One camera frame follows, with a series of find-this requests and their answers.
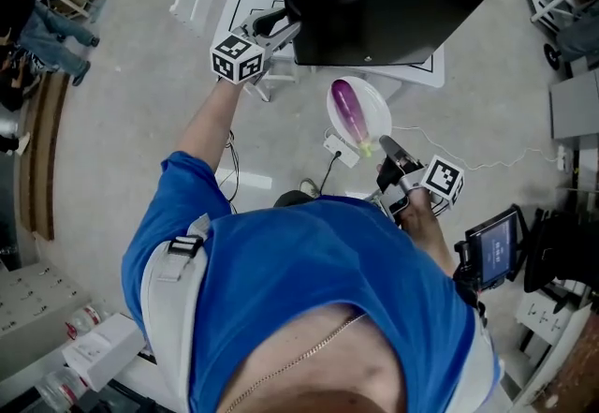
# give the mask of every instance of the man's hand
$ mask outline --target man's hand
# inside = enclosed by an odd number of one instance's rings
[[[10,39],[10,33],[12,32],[12,28],[8,29],[8,33],[6,34],[5,37],[0,37],[0,45],[1,46],[6,46],[6,45],[10,45],[12,43],[12,40]]]

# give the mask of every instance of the purple eggplant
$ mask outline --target purple eggplant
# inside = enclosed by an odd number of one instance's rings
[[[371,155],[371,137],[364,113],[352,86],[345,80],[336,80],[330,86],[335,108],[342,124],[365,156]]]

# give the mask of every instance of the chain necklace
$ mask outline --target chain necklace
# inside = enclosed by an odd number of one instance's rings
[[[361,319],[365,315],[366,314],[362,313],[361,315],[358,315],[357,317],[349,318],[348,320],[346,320],[346,322],[342,326],[340,326],[337,330],[335,330],[333,333],[331,333],[329,336],[327,336],[327,338],[325,338],[323,341],[321,341],[318,345],[310,348],[308,351],[306,351],[302,355],[298,356],[295,360],[293,360],[292,362],[288,363],[283,368],[280,368],[276,372],[269,373],[268,375],[263,376],[262,378],[260,378],[250,388],[248,388],[240,396],[238,396],[235,399],[235,401],[231,404],[231,406],[226,409],[225,413],[231,413],[231,411],[233,411],[243,400],[245,400],[254,391],[256,391],[258,389],[258,387],[260,387],[261,385],[263,385],[264,383],[266,383],[270,379],[272,379],[272,378],[280,375],[281,373],[286,372],[287,370],[290,370],[291,368],[293,368],[294,366],[296,366],[301,361],[304,361],[304,360],[310,358],[311,356],[313,356],[315,353],[317,353],[322,348],[324,348],[326,345],[328,345],[337,335],[339,335],[339,333],[341,333],[343,330],[345,330],[350,325],[352,325],[355,322],[357,322],[359,319]]]

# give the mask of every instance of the sneaker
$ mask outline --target sneaker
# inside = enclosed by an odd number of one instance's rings
[[[309,178],[304,178],[299,183],[299,191],[305,193],[313,199],[317,199],[318,197],[320,197],[320,190],[318,189],[314,181]]]
[[[30,133],[25,133],[22,137],[19,138],[19,148],[17,148],[17,150],[15,150],[15,153],[18,156],[21,156],[23,154],[23,152],[27,148],[27,145],[29,145],[30,139],[31,139]]]
[[[77,87],[79,85],[81,85],[81,82],[83,81],[83,79],[85,78],[85,74],[90,71],[90,68],[92,67],[92,63],[86,61],[85,62],[85,68],[83,69],[83,71],[81,72],[81,74],[79,74],[77,77],[75,77],[73,79],[73,86]]]

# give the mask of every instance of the white plate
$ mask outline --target white plate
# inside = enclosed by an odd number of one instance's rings
[[[372,85],[363,79],[359,79],[358,77],[341,77],[339,80],[347,81],[354,89],[354,92],[356,92],[358,103],[362,108],[364,120],[366,121],[366,128],[368,128],[371,137],[371,150],[373,152],[379,150],[381,144],[378,142],[378,139],[382,135],[390,136],[391,128],[393,127],[391,112],[386,101]],[[341,118],[339,118],[330,87],[327,92],[327,111],[329,112],[330,121],[339,135],[350,145],[358,148],[352,136],[343,126]]]

